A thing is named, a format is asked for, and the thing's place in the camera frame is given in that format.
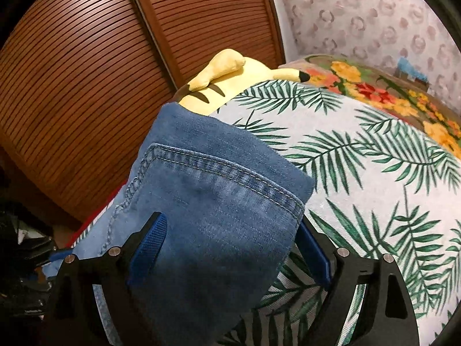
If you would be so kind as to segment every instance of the blue denim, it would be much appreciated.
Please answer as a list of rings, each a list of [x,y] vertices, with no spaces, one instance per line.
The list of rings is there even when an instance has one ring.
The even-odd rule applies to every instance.
[[[289,253],[313,181],[246,130],[166,104],[127,184],[74,249],[102,255],[167,216],[157,261],[132,294],[165,346],[206,346],[256,306]],[[100,289],[101,318],[117,343]]]

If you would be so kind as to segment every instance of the wallpaper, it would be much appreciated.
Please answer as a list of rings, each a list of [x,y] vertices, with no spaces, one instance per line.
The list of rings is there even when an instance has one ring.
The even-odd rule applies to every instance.
[[[300,57],[353,57],[394,74],[401,57],[461,113],[461,54],[424,0],[284,0]]]

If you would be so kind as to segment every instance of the wooden slats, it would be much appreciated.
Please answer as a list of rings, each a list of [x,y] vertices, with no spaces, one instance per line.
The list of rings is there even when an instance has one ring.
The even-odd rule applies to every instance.
[[[37,0],[0,52],[0,144],[83,221],[127,178],[173,86],[224,48],[282,63],[271,9],[268,0]]]
[[[85,220],[127,178],[171,98],[131,1],[37,0],[0,60],[0,144]]]
[[[181,73],[196,75],[220,50],[278,66],[264,0],[151,0]]]

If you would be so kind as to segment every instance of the black bracket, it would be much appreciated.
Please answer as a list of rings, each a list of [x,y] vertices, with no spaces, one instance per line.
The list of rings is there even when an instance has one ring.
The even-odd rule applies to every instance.
[[[54,283],[43,319],[43,344],[109,346],[96,305],[93,285],[101,285],[112,322],[124,346],[160,345],[138,312],[127,281],[133,256],[155,223],[166,223],[154,213],[142,230],[133,233],[123,247],[111,247],[101,257],[79,260],[68,255]]]
[[[356,286],[360,284],[367,286],[349,345],[419,346],[418,326],[410,295],[393,256],[384,254],[379,260],[355,256],[346,248],[336,248],[326,235],[315,230],[306,217],[303,224],[317,244],[317,252],[306,256],[303,251],[309,247],[299,246],[300,239],[296,237],[309,270],[314,277],[314,272],[320,272],[321,276],[317,276],[316,281],[326,280],[322,272],[327,270],[322,267],[328,262],[332,280],[326,287],[328,293],[320,312],[300,346],[337,344]],[[313,258],[318,251],[324,256]]]

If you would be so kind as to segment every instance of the green leaf pattern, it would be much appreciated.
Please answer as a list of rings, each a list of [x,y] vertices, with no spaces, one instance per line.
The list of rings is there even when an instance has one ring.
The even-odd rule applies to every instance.
[[[245,90],[216,117],[249,130],[315,179],[306,216],[336,246],[395,256],[418,321],[434,318],[433,328],[420,328],[421,344],[432,342],[461,294],[460,161],[385,112],[287,81]],[[294,246],[259,305],[218,344],[300,344],[326,295],[309,275]],[[364,292],[357,286],[340,345],[352,336]]]

